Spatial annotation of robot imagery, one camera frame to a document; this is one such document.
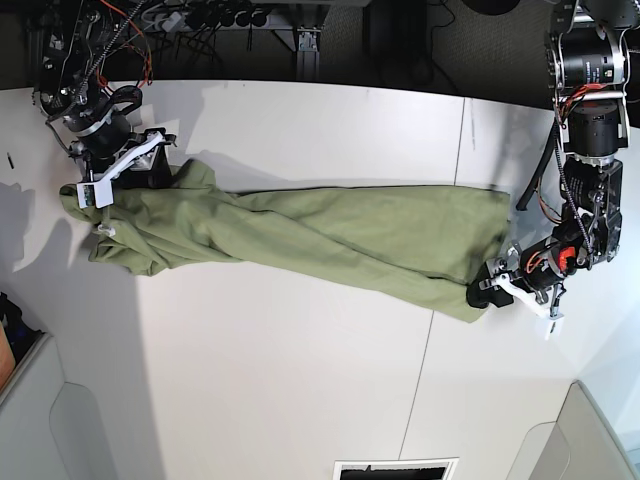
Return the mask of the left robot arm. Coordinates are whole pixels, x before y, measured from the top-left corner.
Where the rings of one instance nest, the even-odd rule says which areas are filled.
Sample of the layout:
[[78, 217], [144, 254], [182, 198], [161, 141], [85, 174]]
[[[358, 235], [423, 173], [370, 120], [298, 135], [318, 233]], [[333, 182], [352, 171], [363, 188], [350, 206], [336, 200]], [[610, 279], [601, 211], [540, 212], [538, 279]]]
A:
[[624, 36], [638, 27], [636, 1], [555, 2], [545, 39], [554, 121], [516, 208], [523, 211], [532, 197], [541, 197], [543, 175], [554, 161], [562, 209], [539, 203], [554, 226], [551, 234], [486, 261], [467, 289], [470, 306], [501, 308], [520, 300], [555, 321], [565, 280], [617, 255], [623, 165], [616, 154], [628, 148], [630, 130]]

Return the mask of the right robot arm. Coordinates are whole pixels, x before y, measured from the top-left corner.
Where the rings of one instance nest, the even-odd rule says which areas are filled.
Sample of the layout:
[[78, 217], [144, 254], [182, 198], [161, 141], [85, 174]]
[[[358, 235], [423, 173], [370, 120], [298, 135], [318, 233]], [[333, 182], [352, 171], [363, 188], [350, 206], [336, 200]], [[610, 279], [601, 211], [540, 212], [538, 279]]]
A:
[[[144, 35], [137, 22], [145, 5], [143, 1], [44, 1], [28, 21], [34, 101], [49, 130], [61, 123], [73, 135], [71, 143], [59, 145], [85, 181], [96, 179], [159, 134], [159, 144], [137, 155], [115, 183], [120, 189], [162, 189], [173, 183], [166, 148], [174, 136], [163, 128], [137, 133], [128, 121], [142, 105], [142, 85], [153, 78], [150, 48], [133, 42]], [[102, 69], [110, 55], [127, 48], [141, 58], [141, 75], [133, 84], [113, 88]]]

